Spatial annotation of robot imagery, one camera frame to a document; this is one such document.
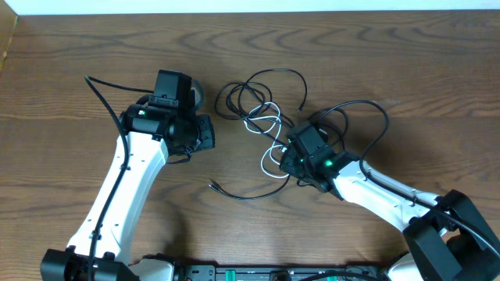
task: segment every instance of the white wall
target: white wall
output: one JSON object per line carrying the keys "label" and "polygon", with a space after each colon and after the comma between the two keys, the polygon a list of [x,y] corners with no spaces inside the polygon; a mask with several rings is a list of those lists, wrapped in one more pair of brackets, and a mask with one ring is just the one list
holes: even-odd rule
{"label": "white wall", "polygon": [[500,9],[500,0],[5,0],[22,15]]}

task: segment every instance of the tangled cable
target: tangled cable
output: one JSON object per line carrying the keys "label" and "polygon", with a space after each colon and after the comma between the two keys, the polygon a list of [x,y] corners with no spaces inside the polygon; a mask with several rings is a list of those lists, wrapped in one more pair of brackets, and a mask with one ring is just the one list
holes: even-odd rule
{"label": "tangled cable", "polygon": [[[285,114],[283,114],[281,112],[280,106],[276,102],[273,101],[273,93],[269,89],[269,87],[267,87],[265,84],[251,81],[252,78],[254,78],[255,76],[257,76],[261,73],[267,73],[267,72],[291,72],[291,73],[295,73],[298,76],[300,76],[300,78],[302,79],[302,82],[304,83],[305,93],[304,93],[304,98],[302,100],[302,103],[298,107],[299,112],[302,110],[302,107],[305,104],[305,100],[307,99],[307,83],[305,82],[305,79],[302,76],[302,74],[300,74],[299,72],[297,72],[293,69],[265,69],[265,70],[262,70],[262,71],[259,71],[255,74],[253,74],[244,83],[231,82],[231,83],[226,84],[220,90],[219,94],[216,97],[216,101],[215,101],[215,105],[214,105],[214,110],[215,110],[216,114],[219,115],[220,117],[222,117],[224,119],[228,119],[228,120],[242,120],[246,129],[250,133],[259,133],[259,134],[262,134],[263,136],[271,139],[273,141],[273,143],[262,155],[262,158],[260,160],[260,168],[267,176],[271,176],[271,177],[276,178],[276,179],[286,178],[285,182],[280,187],[278,187],[275,191],[269,192],[268,194],[256,196],[256,197],[242,197],[242,196],[233,195],[233,194],[225,191],[215,180],[212,180],[212,182],[209,184],[209,187],[212,188],[214,191],[216,191],[216,192],[218,192],[226,197],[233,198],[236,200],[255,200],[255,199],[262,199],[265,197],[269,197],[273,194],[276,194],[280,190],[282,190],[286,186],[286,184],[288,183],[288,181],[290,179],[290,175],[288,175],[288,174],[286,174],[286,175],[274,174],[274,173],[270,172],[268,169],[266,169],[266,167],[264,166],[264,160],[266,159],[267,155],[269,155],[269,157],[273,163],[275,163],[276,165],[280,164],[280,161],[273,157],[273,150],[280,148],[281,151],[285,151],[288,147],[288,144],[285,144],[283,141],[279,140],[280,133],[282,131],[282,126],[284,126],[287,129],[291,129],[295,126],[294,122],[290,118],[288,118],[288,116],[286,116]],[[260,89],[257,89],[255,86],[260,86],[260,87],[265,89],[264,91],[266,91],[266,93],[269,95],[269,101],[266,100],[265,92],[261,91]],[[233,115],[224,114],[224,113],[220,112],[220,110],[218,108],[218,104],[219,104],[219,100],[221,99],[221,96],[226,91],[226,89],[228,89],[230,87],[232,87],[232,88],[230,89],[229,93],[226,96],[226,106],[232,113],[234,113]],[[245,111],[245,109],[243,108],[243,106],[241,104],[241,97],[242,97],[244,92],[250,93],[252,95],[252,97],[259,103],[259,105],[254,107],[249,112]],[[237,103],[236,104],[234,104],[234,102],[232,100],[232,97],[235,94],[237,94]],[[264,113],[266,113],[268,111],[273,112],[276,115],[264,115]],[[262,127],[260,127],[259,125],[256,124],[256,122],[259,122],[259,121],[271,122],[273,124],[271,125],[271,127],[268,130],[264,130]],[[272,135],[271,132],[275,128],[277,128],[277,132],[275,135]]]}

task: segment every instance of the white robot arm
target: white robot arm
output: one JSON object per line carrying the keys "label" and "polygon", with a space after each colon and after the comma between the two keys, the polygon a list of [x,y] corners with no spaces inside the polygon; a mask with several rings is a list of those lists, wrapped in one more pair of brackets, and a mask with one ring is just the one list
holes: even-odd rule
{"label": "white robot arm", "polygon": [[[348,151],[335,153],[309,122],[287,138],[283,172],[367,208],[403,233],[411,254],[388,270],[392,281],[491,280],[500,273],[500,241],[464,194],[452,190],[441,197],[399,183]],[[460,235],[441,239],[456,229]]]}
{"label": "white robot arm", "polygon": [[[130,263],[130,246],[149,189],[169,155],[165,140],[154,140],[151,134],[130,132],[127,142],[130,150],[129,167],[106,212],[95,248],[96,258],[109,255],[125,265]],[[122,162],[123,142],[118,138],[111,168],[94,205],[77,233],[68,242],[67,247],[74,247],[76,254],[89,255],[95,223],[120,172]]]}

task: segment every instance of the white arm segment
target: white arm segment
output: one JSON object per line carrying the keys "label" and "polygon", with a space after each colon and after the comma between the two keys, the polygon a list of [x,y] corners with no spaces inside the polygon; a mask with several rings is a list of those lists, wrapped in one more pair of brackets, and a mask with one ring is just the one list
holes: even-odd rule
{"label": "white arm segment", "polygon": [[[416,190],[379,173],[368,166],[366,162],[364,165],[365,169],[370,171],[373,178],[389,187],[408,194],[411,197],[416,196],[429,205],[437,204],[434,200],[438,196],[437,194]],[[429,211],[428,208],[415,205],[413,202],[385,190],[370,179],[366,179],[359,170],[358,161],[349,163],[339,173],[340,175],[334,179],[335,186],[347,202],[356,203],[369,209],[399,229],[399,231],[403,231],[409,225],[409,220],[412,217],[419,218]]]}
{"label": "white arm segment", "polygon": [[[135,226],[144,206],[149,189],[168,158],[165,141],[153,140],[151,134],[130,132],[127,135],[130,149],[129,167],[120,182],[111,205],[106,212],[101,238],[97,242],[95,257],[102,258],[105,252],[115,254],[115,261],[130,263],[130,246]],[[102,207],[113,188],[123,164],[123,142],[116,141],[114,159],[91,211],[78,232],[71,237],[68,246],[75,246],[75,253],[89,255],[91,234],[101,214]]]}

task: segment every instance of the wire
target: wire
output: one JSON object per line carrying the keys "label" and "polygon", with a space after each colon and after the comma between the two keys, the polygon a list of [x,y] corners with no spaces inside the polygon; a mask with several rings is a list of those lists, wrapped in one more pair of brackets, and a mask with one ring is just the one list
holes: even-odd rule
{"label": "wire", "polygon": [[306,183],[304,180],[297,180],[298,187],[314,187],[311,183],[302,184],[301,182]]}
{"label": "wire", "polygon": [[263,194],[255,197],[242,197],[242,196],[237,196],[230,194],[229,192],[225,191],[215,180],[212,180],[212,183],[209,184],[209,187],[212,188],[214,191],[224,195],[225,197],[234,199],[234,200],[257,200],[257,199],[263,199],[269,196],[272,196],[278,192],[280,192],[288,183],[288,180],[290,179],[290,176],[287,177],[287,179],[284,181],[284,183],[278,187],[276,190],[269,192],[268,194]]}
{"label": "wire", "polygon": [[146,102],[149,101],[149,97],[151,97],[150,94],[145,94],[141,98],[139,98],[135,103],[138,105],[145,105]]}
{"label": "wire", "polygon": [[106,85],[106,86],[109,86],[109,87],[115,87],[117,89],[120,89],[120,90],[125,90],[125,91],[136,91],[136,92],[141,92],[141,93],[149,93],[149,94],[154,94],[155,92],[152,91],[152,90],[144,90],[144,89],[137,89],[137,88],[132,88],[132,87],[125,87],[125,86],[122,86],[122,85],[118,85],[118,84],[113,84],[113,83],[110,83],[110,82],[106,82],[106,81],[103,81],[103,80],[99,80],[97,78],[94,78],[94,77],[90,77],[90,76],[85,76],[85,77],[88,77],[88,79],[94,81],[95,83],[99,83],[99,84],[103,84],[103,85]]}
{"label": "wire", "polygon": [[[273,192],[270,192],[268,194],[260,195],[257,197],[241,197],[237,195],[233,195],[222,189],[220,185],[212,180],[212,183],[209,185],[210,188],[212,188],[214,191],[237,200],[255,200],[255,199],[262,199],[265,197],[269,197],[277,192],[279,192],[281,189],[284,188],[284,186],[287,184],[288,180],[290,179],[290,175],[276,175],[274,173],[271,173],[269,170],[266,169],[264,166],[264,159],[266,156],[269,154],[269,157],[272,162],[275,164],[279,165],[280,162],[276,158],[273,157],[273,149],[275,148],[281,148],[282,151],[288,147],[288,144],[285,144],[283,141],[279,140],[280,133],[281,133],[281,127],[284,126],[287,129],[291,129],[295,126],[294,122],[285,114],[281,113],[280,107],[278,106],[277,103],[273,102],[273,92],[270,90],[269,87],[267,87],[265,84],[262,84],[260,82],[255,82],[251,81],[254,77],[258,76],[261,73],[267,73],[267,72],[292,72],[297,74],[301,79],[302,82],[304,83],[304,98],[302,99],[302,103],[298,107],[298,111],[300,112],[302,110],[302,107],[305,104],[305,100],[307,99],[307,83],[305,82],[304,76],[300,74],[299,72],[293,70],[293,69],[265,69],[258,71],[257,73],[254,73],[253,75],[250,76],[246,80],[246,82],[230,82],[226,84],[222,89],[219,91],[219,94],[216,96],[215,104],[214,104],[214,111],[216,112],[217,115],[224,119],[228,120],[243,120],[243,123],[246,127],[246,129],[251,132],[251,133],[259,133],[262,134],[265,137],[268,137],[273,141],[271,146],[264,152],[262,155],[261,161],[260,161],[260,168],[261,170],[267,175],[271,176],[273,178],[277,179],[283,179],[287,178],[285,183],[280,186],[278,189],[276,189]],[[266,101],[266,94],[264,91],[261,91],[260,89],[257,89],[256,87],[253,86],[260,86],[265,89],[267,94],[269,95],[269,101]],[[234,113],[233,115],[228,115],[220,112],[218,108],[219,100],[221,99],[223,93],[226,91],[226,89],[230,89],[229,93],[226,96],[225,102],[227,108]],[[243,108],[241,104],[241,97],[244,92],[248,92],[258,103],[256,107],[254,107],[252,110],[249,112],[246,112],[245,109]],[[237,95],[237,103],[235,104],[233,102],[232,97],[234,95]],[[264,116],[263,113],[266,111],[270,110],[271,112],[276,113],[275,116]],[[260,126],[258,126],[255,122],[258,121],[266,121],[266,122],[271,122],[273,123],[271,127],[267,130],[264,130]],[[270,132],[276,127],[277,125],[277,133],[275,136],[271,135]]]}
{"label": "wire", "polygon": [[325,273],[320,273],[316,274],[304,279],[300,279],[299,281],[314,281],[314,280],[319,280],[322,278],[327,278],[327,277],[353,277],[361,280],[368,280],[368,281],[385,281],[383,279],[377,278],[377,277],[372,277],[368,276],[366,274],[360,274],[360,273],[354,273],[354,272],[340,272],[336,270],[331,270]]}
{"label": "wire", "polygon": [[181,163],[189,162],[191,160],[191,152],[187,148],[184,148],[184,151],[186,152],[186,158],[182,158],[180,160],[176,160],[176,161],[173,161],[173,162],[167,162],[167,164],[171,164],[172,165],[172,164],[181,164]]}
{"label": "wire", "polygon": [[[362,269],[360,268],[359,266],[356,266],[356,265],[348,265],[345,267],[344,271],[347,272],[349,269],[358,269],[361,271],[362,274],[370,274],[369,271],[365,270],[365,269]],[[352,279],[348,279],[346,276],[343,276],[342,279],[344,281],[352,281]]]}
{"label": "wire", "polygon": [[375,103],[373,101],[356,100],[356,101],[343,102],[343,103],[341,103],[339,105],[336,105],[333,108],[330,108],[328,110],[322,109],[323,111],[325,111],[325,113],[320,117],[320,119],[318,120],[318,123],[321,123],[321,121],[328,114],[330,114],[331,112],[333,112],[334,110],[336,110],[336,109],[338,109],[338,108],[340,108],[342,106],[352,105],[352,104],[359,104],[359,103],[363,103],[363,104],[368,104],[368,105],[374,106],[375,108],[377,108],[382,113],[382,115],[384,116],[384,119],[385,119],[384,129],[382,130],[382,132],[380,133],[380,135],[378,137],[376,137],[374,140],[372,140],[372,142],[370,144],[368,144],[368,146],[365,148],[364,152],[362,153],[362,156],[361,156],[361,158],[359,160],[359,169],[361,170],[361,173],[367,179],[370,179],[372,182],[374,182],[375,184],[377,184],[380,187],[384,188],[385,190],[389,190],[390,192],[392,192],[394,194],[397,194],[398,196],[403,197],[404,199],[406,199],[408,201],[412,201],[413,203],[415,203],[417,205],[420,205],[422,207],[428,208],[434,214],[438,214],[441,217],[449,220],[450,222],[453,222],[457,226],[463,228],[464,230],[466,230],[467,232],[469,232],[470,234],[474,235],[479,240],[481,240],[484,244],[486,244],[486,246],[490,248],[490,250],[493,252],[493,254],[495,254],[497,257],[500,258],[500,253],[498,252],[498,250],[486,238],[484,238],[485,237],[484,234],[482,234],[478,230],[475,230],[475,228],[473,226],[469,225],[466,222],[463,222],[463,221],[460,221],[458,219],[453,218],[451,215],[447,214],[445,211],[443,211],[443,210],[441,210],[439,208],[436,208],[433,205],[430,205],[430,204],[426,203],[425,201],[421,201],[416,195],[409,196],[408,194],[404,194],[404,193],[402,193],[399,190],[396,190],[394,188],[389,187],[388,185],[386,185],[386,184],[380,182],[379,180],[373,178],[371,176],[370,171],[366,171],[366,169],[365,169],[365,167],[363,165],[364,161],[365,161],[364,160],[365,157],[368,155],[368,152],[370,152],[370,150],[373,148],[373,146],[385,135],[385,133],[387,132],[387,130],[389,128],[389,116],[388,116],[387,112],[381,106],[379,106],[377,103]]}
{"label": "wire", "polygon": [[341,145],[342,145],[342,150],[345,150],[344,137],[345,137],[345,134],[347,133],[347,130],[349,128],[349,117],[348,117],[347,113],[345,113],[345,111],[342,108],[334,108],[333,109],[336,112],[340,112],[342,114],[342,116],[344,117],[345,127],[344,127],[344,130],[342,132],[335,125],[331,126],[330,124],[326,124],[326,123],[321,123],[320,124],[318,120],[313,121],[313,118],[315,116],[317,116],[321,112],[325,112],[327,110],[330,110],[330,108],[323,108],[321,110],[318,110],[317,112],[314,112],[312,115],[310,115],[307,118],[307,120],[310,121],[311,124],[313,124],[313,125],[325,126],[326,128],[329,128],[329,129],[333,130],[338,135],[338,139],[334,143],[330,144],[330,146],[334,147],[337,143],[340,142]]}
{"label": "wire", "polygon": [[[92,271],[94,269],[95,248],[97,246],[97,240],[100,236],[102,221],[105,218],[106,212],[108,211],[109,205],[111,204],[111,201],[113,200],[113,196],[115,195],[116,190],[118,190],[118,186],[120,185],[120,182],[123,178],[123,174],[128,169],[128,161],[129,161],[130,153],[129,153],[128,143],[127,143],[127,138],[125,137],[125,133],[123,132],[122,126],[120,125],[120,121],[116,117],[116,114],[113,111],[113,109],[111,108],[111,106],[109,106],[108,102],[104,99],[104,97],[101,95],[101,93],[99,93],[99,91],[94,87],[94,84],[92,84],[92,81],[100,83],[100,84],[104,84],[104,85],[110,86],[110,87],[117,87],[118,85],[103,82],[103,81],[97,80],[97,79],[90,77],[90,76],[85,76],[85,81],[87,82],[88,86],[94,91],[95,95],[99,98],[99,100],[102,102],[102,104],[106,107],[106,109],[108,110],[109,114],[112,117],[112,120],[115,122],[116,128],[118,129],[118,132],[120,133],[120,137],[121,137],[122,142],[123,142],[123,153],[124,153],[123,164],[121,166],[120,173],[118,174],[118,177],[116,178],[115,183],[113,184],[112,189],[109,192],[109,196],[106,199],[106,202],[102,206],[101,214],[98,217],[98,220],[95,224],[95,229],[94,229],[94,232],[92,235],[91,248],[90,248],[89,255],[88,255],[88,265],[87,265],[88,280],[92,281],[92,280],[94,280],[94,274]],[[125,89],[126,87],[118,86],[117,88],[126,90]]]}

